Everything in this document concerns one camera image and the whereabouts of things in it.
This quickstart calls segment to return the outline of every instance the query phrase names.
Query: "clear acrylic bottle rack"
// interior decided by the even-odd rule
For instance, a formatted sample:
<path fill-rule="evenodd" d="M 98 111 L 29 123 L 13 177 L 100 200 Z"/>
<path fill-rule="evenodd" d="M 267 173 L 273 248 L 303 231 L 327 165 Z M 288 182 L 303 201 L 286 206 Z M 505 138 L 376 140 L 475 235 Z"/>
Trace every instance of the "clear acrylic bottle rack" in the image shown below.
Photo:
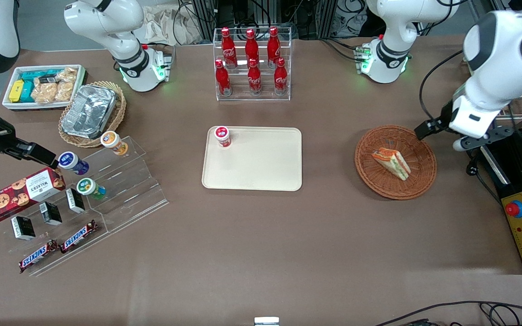
<path fill-rule="evenodd" d="M 215 60 L 223 58 L 221 29 L 215 29 L 213 36 L 213 82 L 215 83 L 216 95 L 218 101 L 289 101 L 291 99 L 291 60 L 292 60 L 292 46 L 291 41 L 291 27 L 279 27 L 278 35 L 281 41 L 281 57 L 285 59 L 285 68 L 287 69 L 287 94 L 278 96 L 275 94 L 273 73 L 274 69 L 267 66 L 267 41 L 269 41 L 269 27 L 253 27 L 257 35 L 257 44 L 259 45 L 259 70 L 261 70 L 261 87 L 260 95 L 251 95 L 249 93 L 249 79 L 247 77 L 247 57 L 245 55 L 245 37 L 247 29 L 251 27 L 242 27 L 229 29 L 231 37 L 235 43 L 237 50 L 237 68 L 234 70 L 227 70 L 229 80 L 231 81 L 232 94 L 230 96 L 222 96 L 219 92 L 219 87 L 215 79 Z"/>
<path fill-rule="evenodd" d="M 74 245 L 74 248 L 67 253 L 62 254 L 60 249 L 50 252 L 27 268 L 24 273 L 30 276 L 41 275 L 81 250 L 89 248 L 100 239 L 113 235 L 168 204 L 160 185 L 151 176 L 143 160 L 145 151 L 131 137 L 126 137 L 122 141 L 129 146 L 125 155 L 118 156 L 109 149 L 101 149 L 83 158 L 90 165 L 85 175 L 78 176 L 71 171 L 62 171 L 66 188 L 75 189 L 77 182 L 84 177 L 92 178 L 99 185 L 104 186 L 106 195 L 102 200 L 83 196 L 86 210 L 76 213 L 70 210 L 65 191 L 51 196 L 45 201 L 58 206 L 62 218 L 60 225 L 44 223 L 39 204 L 25 209 L 17 215 L 29 218 L 37 235 L 35 239 L 28 241 L 15 239 L 10 219 L 0 223 L 1 226 L 7 224 L 4 228 L 6 248 L 17 258 L 17 262 L 34 253 L 50 239 L 56 240 L 61 245 L 91 220 L 98 225 L 95 231 Z"/>

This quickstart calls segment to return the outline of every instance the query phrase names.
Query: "brown table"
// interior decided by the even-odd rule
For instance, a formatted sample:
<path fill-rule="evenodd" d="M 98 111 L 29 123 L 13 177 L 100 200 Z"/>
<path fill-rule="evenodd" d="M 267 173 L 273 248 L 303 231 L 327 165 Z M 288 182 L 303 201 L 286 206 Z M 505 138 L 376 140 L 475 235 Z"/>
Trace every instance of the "brown table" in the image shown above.
<path fill-rule="evenodd" d="M 285 103 L 218 103 L 210 46 L 179 48 L 170 82 L 149 93 L 126 87 L 104 50 L 23 52 L 18 66 L 82 64 L 89 81 L 122 86 L 129 105 L 118 132 L 147 151 L 170 204 L 41 277 L 19 275 L 17 258 L 0 241 L 0 325 L 227 326 L 274 315 L 284 326 L 349 326 L 445 301 L 522 304 L 522 264 L 505 217 L 464 173 L 468 158 L 452 150 L 455 136 L 427 139 L 439 173 L 415 200 L 381 198 L 354 167 L 354 147 L 366 130 L 414 128 L 426 119 L 420 81 L 461 41 L 420 38 L 408 69 L 390 85 L 357 76 L 322 43 L 296 41 L 292 101 Z M 435 114 L 466 78 L 459 62 L 427 83 Z M 0 107 L 0 116 L 21 138 L 56 153 L 93 152 L 60 139 L 60 111 Z M 206 132 L 218 124 L 299 128 L 303 187 L 205 189 Z M 0 188 L 39 168 L 0 155 Z M 0 239 L 7 228 L 0 224 Z M 474 305 L 420 317 L 484 321 Z"/>

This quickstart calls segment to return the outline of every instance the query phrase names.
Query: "sandwich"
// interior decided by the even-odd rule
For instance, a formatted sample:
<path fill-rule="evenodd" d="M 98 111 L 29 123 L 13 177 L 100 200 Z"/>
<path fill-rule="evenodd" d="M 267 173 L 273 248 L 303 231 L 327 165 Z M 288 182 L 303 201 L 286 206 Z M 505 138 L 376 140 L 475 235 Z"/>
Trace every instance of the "sandwich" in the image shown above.
<path fill-rule="evenodd" d="M 412 173 L 410 167 L 406 161 L 404 161 L 404 157 L 402 157 L 402 154 L 397 150 L 380 147 L 379 150 L 372 153 L 372 157 L 402 181 L 408 179 L 408 175 Z"/>

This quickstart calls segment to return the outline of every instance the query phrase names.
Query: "round wicker basket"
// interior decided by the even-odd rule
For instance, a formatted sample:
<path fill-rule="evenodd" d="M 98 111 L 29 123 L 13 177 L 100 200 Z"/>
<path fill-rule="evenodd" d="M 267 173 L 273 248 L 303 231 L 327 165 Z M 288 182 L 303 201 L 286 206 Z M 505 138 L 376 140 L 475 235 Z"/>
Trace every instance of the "round wicker basket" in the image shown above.
<path fill-rule="evenodd" d="M 108 127 L 105 128 L 104 131 L 112 130 L 116 131 L 116 128 L 120 125 L 120 122 L 124 119 L 124 112 L 126 111 L 126 99 L 124 98 L 124 93 L 122 93 L 122 89 L 113 82 L 99 81 L 90 83 L 90 85 L 106 87 L 116 92 L 116 106 L 114 110 L 112 110 L 112 114 L 108 119 L 108 123 L 106 124 Z M 60 122 L 58 124 L 58 130 L 60 130 L 60 136 L 67 143 L 72 144 L 74 146 L 83 147 L 83 148 L 93 148 L 100 146 L 100 138 L 98 139 L 87 139 L 78 136 L 72 136 L 70 134 L 66 134 L 64 130 L 62 130 L 62 120 L 66 117 L 66 114 L 70 110 L 72 106 L 72 102 L 68 104 L 64 112 L 62 112 L 62 117 L 60 117 Z"/>
<path fill-rule="evenodd" d="M 406 181 L 394 176 L 372 157 L 385 147 L 400 151 L 412 170 Z M 416 138 L 414 131 L 396 125 L 379 126 L 369 130 L 358 142 L 354 157 L 362 180 L 384 197 L 408 200 L 425 193 L 436 178 L 436 157 L 425 142 Z"/>

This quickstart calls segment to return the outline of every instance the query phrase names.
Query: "white robotic arm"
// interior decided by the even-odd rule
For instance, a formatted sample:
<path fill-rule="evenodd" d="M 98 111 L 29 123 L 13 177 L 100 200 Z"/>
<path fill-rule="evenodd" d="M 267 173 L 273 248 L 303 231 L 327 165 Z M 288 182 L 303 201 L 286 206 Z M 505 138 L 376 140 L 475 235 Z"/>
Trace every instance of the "white robotic arm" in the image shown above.
<path fill-rule="evenodd" d="M 462 134 L 453 147 L 469 150 L 512 134 L 488 130 L 499 111 L 522 95 L 522 11 L 494 11 L 466 34 L 463 52 L 473 75 L 443 107 L 440 118 L 416 128 L 419 139 L 448 128 Z"/>
<path fill-rule="evenodd" d="M 370 10 L 386 23 L 382 39 L 365 43 L 358 51 L 365 60 L 361 73 L 379 83 L 397 80 L 418 31 L 414 22 L 434 23 L 452 17 L 458 6 L 437 0 L 367 0 Z"/>
<path fill-rule="evenodd" d="M 66 24 L 74 33 L 102 44 L 135 91 L 150 91 L 165 79 L 164 56 L 143 49 L 131 33 L 142 26 L 144 13 L 136 0 L 81 0 L 66 6 Z"/>

